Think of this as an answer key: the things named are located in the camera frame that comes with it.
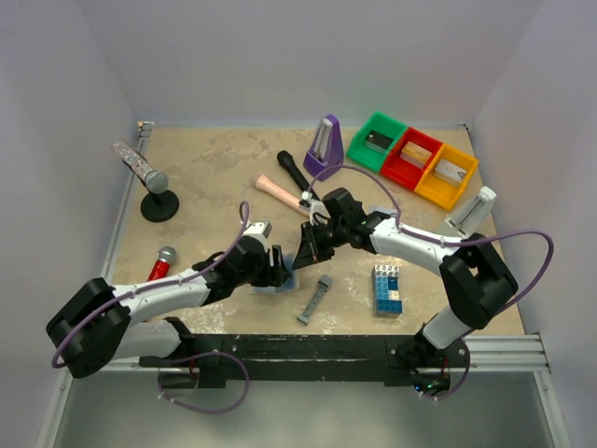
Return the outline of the beige card holder wallet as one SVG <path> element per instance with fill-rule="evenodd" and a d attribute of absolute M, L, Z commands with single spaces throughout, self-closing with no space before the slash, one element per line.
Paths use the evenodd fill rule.
<path fill-rule="evenodd" d="M 251 295 L 276 295 L 291 292 L 299 287 L 299 280 L 292 268 L 292 262 L 295 254 L 293 252 L 284 254 L 284 266 L 290 273 L 290 277 L 285 280 L 279 287 L 251 287 Z"/>

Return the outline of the white VIP credit card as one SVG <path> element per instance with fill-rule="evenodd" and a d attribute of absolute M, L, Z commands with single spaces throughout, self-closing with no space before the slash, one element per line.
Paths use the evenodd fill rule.
<path fill-rule="evenodd" d="M 378 206 L 378 205 L 371 205 L 369 207 L 368 211 L 370 213 L 372 213 L 372 212 L 380 212 L 380 213 L 386 214 L 386 215 L 388 215 L 390 217 L 393 217 L 393 218 L 396 218 L 396 216 L 397 216 L 397 211 L 394 208 L 381 207 L 381 206 Z"/>

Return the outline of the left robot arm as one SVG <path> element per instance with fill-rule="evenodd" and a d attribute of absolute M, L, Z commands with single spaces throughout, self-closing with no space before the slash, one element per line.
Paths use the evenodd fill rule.
<path fill-rule="evenodd" d="M 46 325 L 55 346 L 51 367 L 85 378 L 117 356 L 134 328 L 154 317 L 222 301 L 245 285 L 274 293 L 291 290 L 296 286 L 291 264 L 279 245 L 267 247 L 243 236 L 177 275 L 124 286 L 92 278 Z"/>

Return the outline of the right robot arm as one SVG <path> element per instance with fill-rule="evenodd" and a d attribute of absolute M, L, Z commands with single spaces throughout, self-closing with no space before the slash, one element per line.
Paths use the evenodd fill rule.
<path fill-rule="evenodd" d="M 437 350 L 447 348 L 471 329 L 484 329 L 518 291 L 505 262 L 484 237 L 462 240 L 408 225 L 383 212 L 369 214 L 344 188 L 323 198 L 327 218 L 301 224 L 295 270 L 331 259 L 350 245 L 370 254 L 391 256 L 438 275 L 449 304 L 420 330 Z"/>

